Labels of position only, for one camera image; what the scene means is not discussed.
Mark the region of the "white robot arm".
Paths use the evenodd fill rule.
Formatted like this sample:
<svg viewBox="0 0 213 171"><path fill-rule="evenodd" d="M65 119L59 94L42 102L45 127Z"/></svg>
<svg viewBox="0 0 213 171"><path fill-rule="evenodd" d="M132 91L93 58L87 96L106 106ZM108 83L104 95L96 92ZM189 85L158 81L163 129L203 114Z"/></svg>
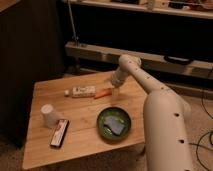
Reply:
<svg viewBox="0 0 213 171"><path fill-rule="evenodd" d="M111 84L121 87L129 75L147 93L143 118L148 171L194 171L185 126L190 105L144 71L139 57L123 54L111 76Z"/></svg>

